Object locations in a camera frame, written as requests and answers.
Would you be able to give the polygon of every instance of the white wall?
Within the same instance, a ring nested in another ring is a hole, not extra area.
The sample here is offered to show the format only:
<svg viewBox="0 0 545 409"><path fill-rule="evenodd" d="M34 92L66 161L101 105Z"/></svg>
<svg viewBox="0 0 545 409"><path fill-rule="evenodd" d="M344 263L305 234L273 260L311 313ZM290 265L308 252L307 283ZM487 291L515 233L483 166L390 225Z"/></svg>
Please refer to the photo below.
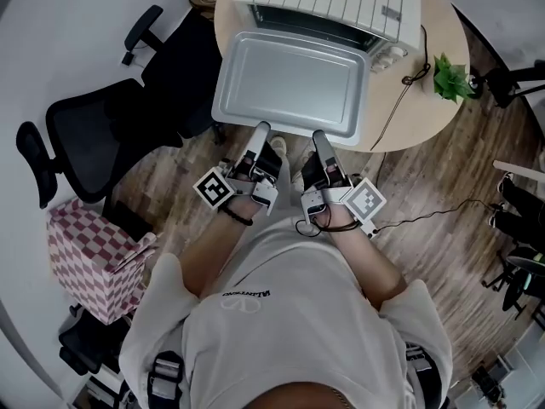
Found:
<svg viewBox="0 0 545 409"><path fill-rule="evenodd" d="M0 402L7 408L61 407L62 400L34 374L0 331Z"/></svg>
<svg viewBox="0 0 545 409"><path fill-rule="evenodd" d="M512 69L545 60L545 0L451 0ZM521 84L523 87L536 84ZM527 95L545 131L545 91Z"/></svg>
<svg viewBox="0 0 545 409"><path fill-rule="evenodd" d="M139 67L118 65L132 25L158 4L164 13L152 29L165 39L189 5L186 0L6 1L0 0L0 302L20 334L18 343L68 396L81 379L59 359L57 331L71 299L49 271L46 212L38 208L36 182L15 148L15 134L22 122L32 121L45 139L44 114L53 102L138 78ZM140 50L136 59L145 63L151 55ZM61 177L49 207L72 195ZM21 384L23 389L31 392Z"/></svg>

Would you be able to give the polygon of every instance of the green plant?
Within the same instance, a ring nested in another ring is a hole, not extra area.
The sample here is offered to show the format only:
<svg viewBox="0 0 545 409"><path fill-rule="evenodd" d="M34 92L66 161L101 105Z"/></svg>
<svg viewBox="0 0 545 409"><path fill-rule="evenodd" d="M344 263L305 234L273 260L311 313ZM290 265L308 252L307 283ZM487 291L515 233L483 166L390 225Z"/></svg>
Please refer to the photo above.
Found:
<svg viewBox="0 0 545 409"><path fill-rule="evenodd" d="M445 53L435 59L435 70L433 71L433 89L446 100L452 100L457 103L456 98L469 98L474 94L469 86L465 65L451 65Z"/></svg>

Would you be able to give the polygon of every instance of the wristband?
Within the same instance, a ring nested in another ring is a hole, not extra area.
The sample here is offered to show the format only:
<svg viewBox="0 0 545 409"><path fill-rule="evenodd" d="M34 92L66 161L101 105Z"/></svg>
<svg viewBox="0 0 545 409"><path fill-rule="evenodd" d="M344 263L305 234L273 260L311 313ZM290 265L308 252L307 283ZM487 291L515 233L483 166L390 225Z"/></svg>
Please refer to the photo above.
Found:
<svg viewBox="0 0 545 409"><path fill-rule="evenodd" d="M237 222L240 222L240 223L244 224L245 226L252 226L254 224L254 222L252 220L246 220L245 218L242 218L241 216L238 216L237 214L235 214L232 210L230 210L227 207L228 204L229 204L229 200L227 202L225 202L224 204L222 204L218 208L218 210L222 210L223 212L228 214L233 220L235 220Z"/></svg>

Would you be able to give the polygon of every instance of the toaster oven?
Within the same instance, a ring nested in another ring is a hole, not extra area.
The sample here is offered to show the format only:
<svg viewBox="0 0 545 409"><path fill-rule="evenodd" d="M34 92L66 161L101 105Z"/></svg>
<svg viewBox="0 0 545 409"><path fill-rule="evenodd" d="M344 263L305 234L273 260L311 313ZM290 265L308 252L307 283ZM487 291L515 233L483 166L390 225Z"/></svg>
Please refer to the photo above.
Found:
<svg viewBox="0 0 545 409"><path fill-rule="evenodd" d="M245 23L360 49L381 72L420 48L421 0L234 0Z"/></svg>

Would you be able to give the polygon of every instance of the tripod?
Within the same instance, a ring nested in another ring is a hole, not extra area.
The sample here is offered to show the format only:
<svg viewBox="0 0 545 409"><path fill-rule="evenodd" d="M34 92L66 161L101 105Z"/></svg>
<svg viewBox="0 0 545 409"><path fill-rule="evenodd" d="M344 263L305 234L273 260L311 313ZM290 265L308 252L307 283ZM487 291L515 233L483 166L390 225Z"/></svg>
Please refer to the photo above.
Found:
<svg viewBox="0 0 545 409"><path fill-rule="evenodd" d="M483 77L472 67L469 86L475 91L475 95L472 95L472 97L479 98L483 93L485 82L487 82L497 105L506 108L517 97L545 89L545 84L543 84L534 88L517 90L519 89L519 82L537 80L545 80L545 60L536 60L534 66L521 68L520 70L509 71L505 68L494 68Z"/></svg>

